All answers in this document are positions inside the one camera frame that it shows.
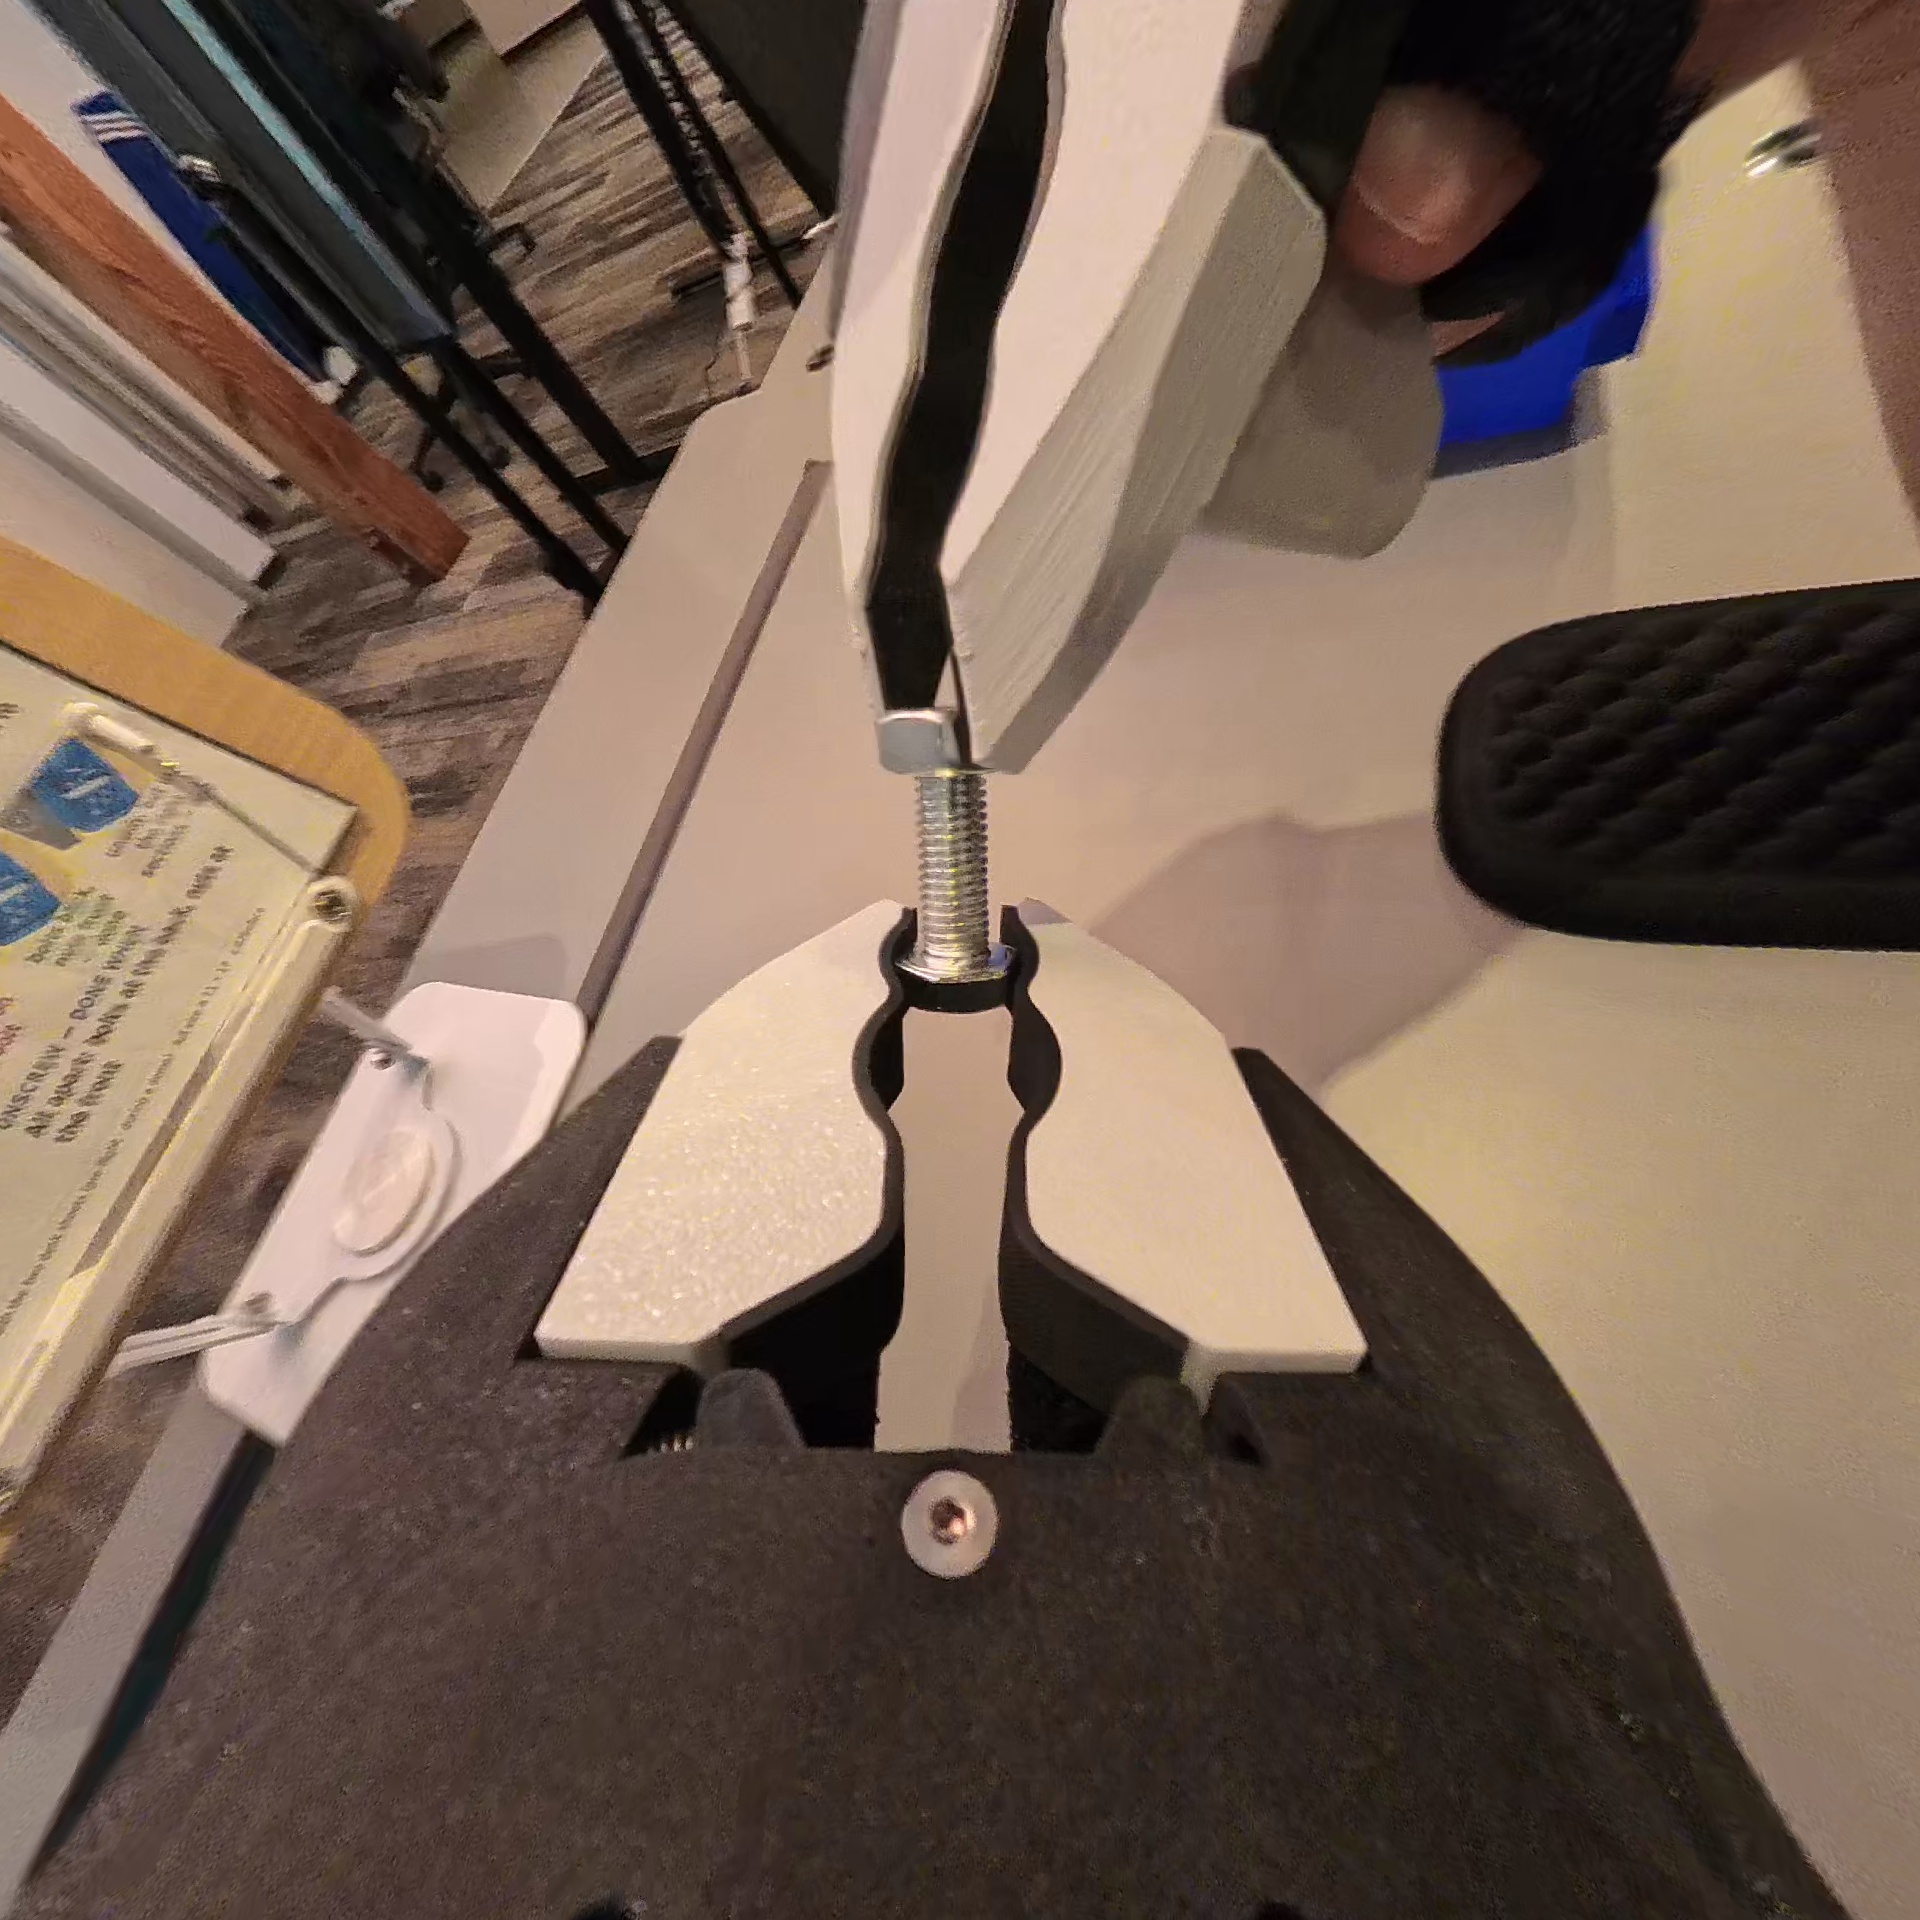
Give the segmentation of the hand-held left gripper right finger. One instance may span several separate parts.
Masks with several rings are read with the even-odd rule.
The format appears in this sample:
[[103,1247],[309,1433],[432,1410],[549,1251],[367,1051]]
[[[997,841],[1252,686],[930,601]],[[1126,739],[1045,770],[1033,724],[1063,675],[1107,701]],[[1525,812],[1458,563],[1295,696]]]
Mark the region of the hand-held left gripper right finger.
[[1354,1374],[1363,1332],[1221,1030],[1041,904],[1001,934],[1011,1349],[1065,1390]]

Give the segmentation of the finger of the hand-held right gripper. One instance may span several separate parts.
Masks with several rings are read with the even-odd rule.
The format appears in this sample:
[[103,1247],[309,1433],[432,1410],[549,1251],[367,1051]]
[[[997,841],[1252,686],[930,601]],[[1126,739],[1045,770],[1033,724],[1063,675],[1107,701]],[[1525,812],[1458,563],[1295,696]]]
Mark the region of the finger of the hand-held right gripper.
[[942,553],[1041,195],[1054,4],[867,4],[839,143],[829,465],[878,714],[958,714]]
[[1020,771],[1221,479],[1324,261],[1235,79],[1297,4],[1056,4],[1043,149],[938,571],[973,760]]

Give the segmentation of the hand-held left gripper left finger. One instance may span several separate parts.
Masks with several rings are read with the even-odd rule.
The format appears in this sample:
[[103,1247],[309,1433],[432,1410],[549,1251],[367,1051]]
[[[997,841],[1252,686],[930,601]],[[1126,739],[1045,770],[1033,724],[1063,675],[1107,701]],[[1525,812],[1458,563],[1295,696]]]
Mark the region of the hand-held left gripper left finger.
[[544,1357],[717,1374],[899,1241],[878,1044],[907,921],[869,904],[689,1023],[539,1318]]

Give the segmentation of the blue plastic bin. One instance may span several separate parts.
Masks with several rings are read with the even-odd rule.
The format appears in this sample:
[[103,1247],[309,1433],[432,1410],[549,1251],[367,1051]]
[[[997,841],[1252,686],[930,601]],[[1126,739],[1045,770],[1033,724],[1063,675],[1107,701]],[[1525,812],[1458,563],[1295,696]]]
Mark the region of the blue plastic bin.
[[1438,451],[1454,454],[1567,425],[1584,378],[1641,351],[1656,275],[1652,227],[1644,227],[1614,277],[1570,323],[1505,359],[1439,364]]

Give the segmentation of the silver hex nut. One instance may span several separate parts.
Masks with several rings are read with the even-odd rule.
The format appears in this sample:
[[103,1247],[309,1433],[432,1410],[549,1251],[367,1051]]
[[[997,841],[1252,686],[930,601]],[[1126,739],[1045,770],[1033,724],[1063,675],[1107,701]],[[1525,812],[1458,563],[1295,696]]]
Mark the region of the silver hex nut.
[[892,956],[892,972],[910,1008],[973,1017],[1011,1005],[1020,979],[1020,958],[1007,946],[991,946],[978,965],[935,968],[913,946],[907,946]]

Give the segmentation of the silver hex bolt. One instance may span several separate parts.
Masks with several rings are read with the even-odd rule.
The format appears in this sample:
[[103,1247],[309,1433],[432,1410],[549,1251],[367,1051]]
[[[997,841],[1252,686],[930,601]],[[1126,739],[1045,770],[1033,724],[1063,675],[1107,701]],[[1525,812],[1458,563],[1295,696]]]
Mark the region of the silver hex bolt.
[[1003,969],[991,939],[986,779],[947,707],[903,707],[877,719],[882,766],[913,783],[918,931],[909,972],[958,988]]

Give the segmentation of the person's right forearm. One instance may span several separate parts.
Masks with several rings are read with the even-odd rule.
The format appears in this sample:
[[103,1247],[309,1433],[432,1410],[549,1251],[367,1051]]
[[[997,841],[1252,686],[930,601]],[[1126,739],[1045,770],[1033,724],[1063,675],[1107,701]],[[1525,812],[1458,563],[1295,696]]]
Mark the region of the person's right forearm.
[[1859,348],[1891,462],[1918,516],[1918,148],[1902,119],[1818,113]]

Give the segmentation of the person's right hand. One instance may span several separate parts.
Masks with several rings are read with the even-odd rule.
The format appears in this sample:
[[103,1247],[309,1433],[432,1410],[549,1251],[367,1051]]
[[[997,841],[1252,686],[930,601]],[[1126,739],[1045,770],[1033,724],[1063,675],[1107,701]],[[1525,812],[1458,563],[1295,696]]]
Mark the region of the person's right hand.
[[1908,2],[1415,4],[1414,24],[1442,63],[1379,97],[1338,210],[1356,272],[1399,283],[1480,248],[1591,117],[1606,166],[1796,65],[1836,156],[1916,88]]

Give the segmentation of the instruction sheet in clear holder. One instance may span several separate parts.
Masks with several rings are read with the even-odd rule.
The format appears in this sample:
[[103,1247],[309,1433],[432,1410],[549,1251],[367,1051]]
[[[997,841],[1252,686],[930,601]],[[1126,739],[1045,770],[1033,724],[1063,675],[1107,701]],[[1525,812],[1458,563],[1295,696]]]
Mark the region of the instruction sheet in clear holder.
[[359,912],[357,810],[5,645],[2,1476],[20,1499]]

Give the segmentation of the dark flat screen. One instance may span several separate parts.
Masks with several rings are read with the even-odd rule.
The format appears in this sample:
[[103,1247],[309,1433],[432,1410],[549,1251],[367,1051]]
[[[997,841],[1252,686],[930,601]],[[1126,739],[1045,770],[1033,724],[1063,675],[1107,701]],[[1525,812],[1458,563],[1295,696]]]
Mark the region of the dark flat screen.
[[356,100],[283,4],[35,2],[177,165],[204,161],[387,348],[450,332],[340,144]]

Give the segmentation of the wooden beam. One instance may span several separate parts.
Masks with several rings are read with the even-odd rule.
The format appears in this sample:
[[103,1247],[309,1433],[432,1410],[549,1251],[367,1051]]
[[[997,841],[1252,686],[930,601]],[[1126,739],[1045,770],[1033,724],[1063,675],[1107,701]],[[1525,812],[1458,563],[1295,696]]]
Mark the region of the wooden beam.
[[13,102],[2,102],[2,219],[35,268],[275,462],[330,523],[416,583],[452,571],[467,531]]

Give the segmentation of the blue striped bag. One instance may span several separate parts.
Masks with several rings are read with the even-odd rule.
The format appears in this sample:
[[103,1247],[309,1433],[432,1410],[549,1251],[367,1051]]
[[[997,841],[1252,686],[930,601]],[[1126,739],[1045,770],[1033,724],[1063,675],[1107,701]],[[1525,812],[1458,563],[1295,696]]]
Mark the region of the blue striped bag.
[[70,113],[107,165],[178,242],[216,293],[310,384],[334,383],[334,343],[283,291],[236,249],[225,221],[177,172],[173,156],[106,88],[80,96]]

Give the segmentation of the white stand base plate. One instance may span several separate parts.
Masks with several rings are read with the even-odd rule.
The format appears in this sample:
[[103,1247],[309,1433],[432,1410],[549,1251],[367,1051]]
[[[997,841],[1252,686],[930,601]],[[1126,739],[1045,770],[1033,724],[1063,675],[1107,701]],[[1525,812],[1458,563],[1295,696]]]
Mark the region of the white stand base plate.
[[423,1067],[367,1051],[236,1284],[261,1329],[209,1349],[205,1399],[283,1445],[425,1250],[556,1119],[586,1019],[564,999],[429,981],[387,1013]]

